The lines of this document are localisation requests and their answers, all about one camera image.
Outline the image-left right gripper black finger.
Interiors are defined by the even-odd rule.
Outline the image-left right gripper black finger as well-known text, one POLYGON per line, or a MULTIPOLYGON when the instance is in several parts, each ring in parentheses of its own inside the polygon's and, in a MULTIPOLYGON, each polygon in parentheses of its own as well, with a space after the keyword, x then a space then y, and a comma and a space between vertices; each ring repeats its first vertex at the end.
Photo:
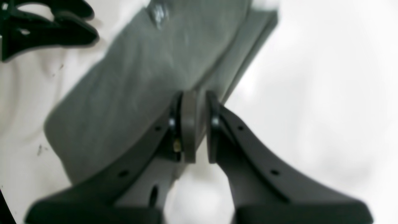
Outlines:
POLYGON ((172 183, 195 163, 197 96, 178 92, 164 113, 115 162, 30 208, 27 224, 165 224, 172 183))
POLYGON ((206 93, 209 162, 226 174, 233 224, 372 224, 362 201, 297 171, 255 136, 217 96, 206 93))

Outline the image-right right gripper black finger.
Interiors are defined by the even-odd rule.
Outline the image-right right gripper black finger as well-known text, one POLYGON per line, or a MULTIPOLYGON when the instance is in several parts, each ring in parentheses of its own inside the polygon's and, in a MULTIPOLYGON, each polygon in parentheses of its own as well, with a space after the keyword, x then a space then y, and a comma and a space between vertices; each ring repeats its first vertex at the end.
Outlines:
POLYGON ((99 34, 69 11, 56 13, 54 21, 28 12, 3 12, 1 37, 1 61, 6 62, 37 48, 90 46, 98 41, 99 34))
POLYGON ((13 6, 44 5, 49 7, 52 13, 69 11, 87 20, 95 16, 93 8, 85 0, 7 0, 6 3, 13 6))

